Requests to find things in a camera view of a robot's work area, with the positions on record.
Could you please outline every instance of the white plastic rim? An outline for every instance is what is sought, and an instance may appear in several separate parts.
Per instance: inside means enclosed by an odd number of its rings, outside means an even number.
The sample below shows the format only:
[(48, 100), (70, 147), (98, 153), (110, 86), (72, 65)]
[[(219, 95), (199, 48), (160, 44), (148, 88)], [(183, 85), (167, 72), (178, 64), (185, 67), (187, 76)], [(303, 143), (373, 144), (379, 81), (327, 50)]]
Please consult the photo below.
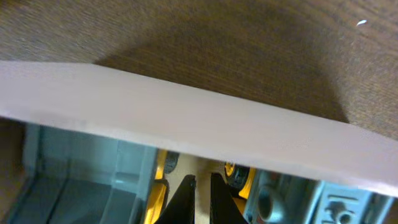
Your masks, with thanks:
[(0, 116), (398, 196), (393, 139), (97, 65), (0, 62)]

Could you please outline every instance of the black wheel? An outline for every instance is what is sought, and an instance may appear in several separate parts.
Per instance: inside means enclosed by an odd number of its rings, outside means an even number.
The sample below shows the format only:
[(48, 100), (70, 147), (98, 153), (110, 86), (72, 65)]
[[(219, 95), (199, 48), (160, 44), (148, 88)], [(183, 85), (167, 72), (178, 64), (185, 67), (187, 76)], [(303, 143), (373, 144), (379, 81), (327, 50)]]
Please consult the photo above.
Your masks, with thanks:
[(250, 168), (248, 167), (232, 164), (229, 162), (225, 163), (225, 178), (233, 196), (238, 195), (239, 191), (243, 189), (246, 181), (248, 180), (249, 170)]
[(177, 152), (167, 152), (166, 163), (164, 165), (164, 172), (166, 174), (173, 172), (177, 166), (179, 156), (180, 154)]

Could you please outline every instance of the tire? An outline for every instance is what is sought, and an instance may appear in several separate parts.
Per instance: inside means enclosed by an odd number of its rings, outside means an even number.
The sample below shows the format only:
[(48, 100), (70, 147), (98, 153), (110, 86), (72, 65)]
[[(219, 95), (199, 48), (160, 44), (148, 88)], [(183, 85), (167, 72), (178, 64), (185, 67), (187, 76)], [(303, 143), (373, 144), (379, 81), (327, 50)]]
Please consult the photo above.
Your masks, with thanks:
[(165, 174), (173, 172), (177, 166), (178, 157), (180, 157), (180, 154), (177, 152), (167, 152), (166, 163), (164, 165)]
[(231, 175), (227, 175), (226, 168), (224, 168), (225, 178), (233, 196), (238, 195), (243, 189), (248, 180), (250, 168), (245, 166), (234, 165)]

